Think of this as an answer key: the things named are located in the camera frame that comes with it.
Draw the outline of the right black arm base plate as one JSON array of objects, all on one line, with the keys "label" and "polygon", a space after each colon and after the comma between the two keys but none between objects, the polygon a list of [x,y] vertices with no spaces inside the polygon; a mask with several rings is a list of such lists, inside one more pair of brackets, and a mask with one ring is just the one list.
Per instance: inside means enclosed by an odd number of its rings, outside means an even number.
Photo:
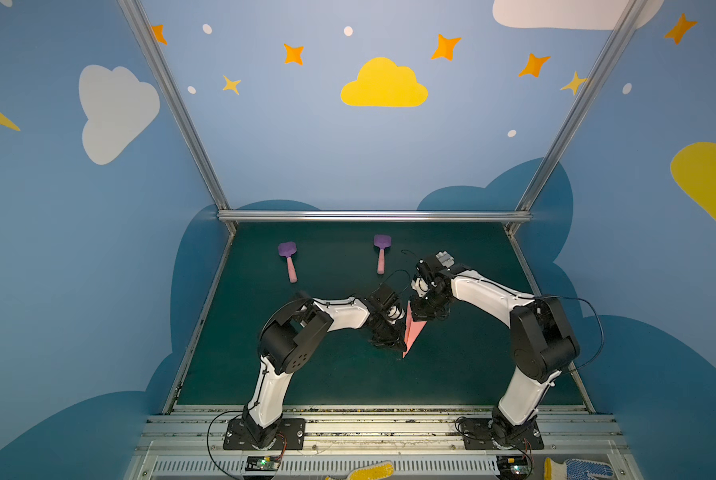
[{"label": "right black arm base plate", "polygon": [[522,425],[512,425],[503,419],[460,417],[455,421],[455,428],[467,450],[545,448],[536,417]]}]

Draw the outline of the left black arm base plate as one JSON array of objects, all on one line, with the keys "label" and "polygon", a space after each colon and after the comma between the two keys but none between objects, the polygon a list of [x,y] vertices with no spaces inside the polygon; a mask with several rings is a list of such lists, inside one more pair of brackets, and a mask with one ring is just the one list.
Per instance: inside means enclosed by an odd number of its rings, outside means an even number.
[{"label": "left black arm base plate", "polygon": [[262,429],[251,419],[233,418],[228,422],[222,448],[241,450],[302,450],[306,420],[283,418]]}]

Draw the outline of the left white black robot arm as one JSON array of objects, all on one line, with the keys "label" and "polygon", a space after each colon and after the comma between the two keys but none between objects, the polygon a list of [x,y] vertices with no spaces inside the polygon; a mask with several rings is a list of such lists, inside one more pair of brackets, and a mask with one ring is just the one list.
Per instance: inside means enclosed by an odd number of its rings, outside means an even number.
[{"label": "left white black robot arm", "polygon": [[297,293],[265,323],[259,335],[259,376],[241,421],[256,448],[271,446],[283,419],[293,374],[313,358],[327,334],[366,329],[370,343],[406,349],[405,310],[400,295],[382,284],[367,296],[326,300]]}]

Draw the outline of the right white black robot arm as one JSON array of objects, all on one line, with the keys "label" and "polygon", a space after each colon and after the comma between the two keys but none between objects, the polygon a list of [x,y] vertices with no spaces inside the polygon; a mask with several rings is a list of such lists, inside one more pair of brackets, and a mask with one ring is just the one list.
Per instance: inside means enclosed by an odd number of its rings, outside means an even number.
[{"label": "right white black robot arm", "polygon": [[502,285],[457,263],[446,251],[418,261],[411,287],[411,313],[416,321],[442,318],[457,300],[509,328],[515,371],[492,411],[488,430],[501,448],[517,447],[535,438],[540,403],[581,352],[562,299]]}]

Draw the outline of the pink square paper sheet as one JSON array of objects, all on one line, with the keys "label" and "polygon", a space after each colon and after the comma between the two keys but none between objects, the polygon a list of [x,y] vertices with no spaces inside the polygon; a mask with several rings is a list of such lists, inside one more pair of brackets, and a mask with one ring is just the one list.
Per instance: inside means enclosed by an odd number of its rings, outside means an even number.
[{"label": "pink square paper sheet", "polygon": [[417,320],[414,316],[414,311],[412,308],[412,303],[407,303],[407,309],[406,309],[406,320],[405,320],[405,333],[404,333],[404,343],[406,345],[404,352],[402,353],[402,358],[405,359],[407,355],[409,354],[412,346],[416,342],[416,340],[421,335],[422,331],[424,330],[425,326],[427,325],[426,320]]}]

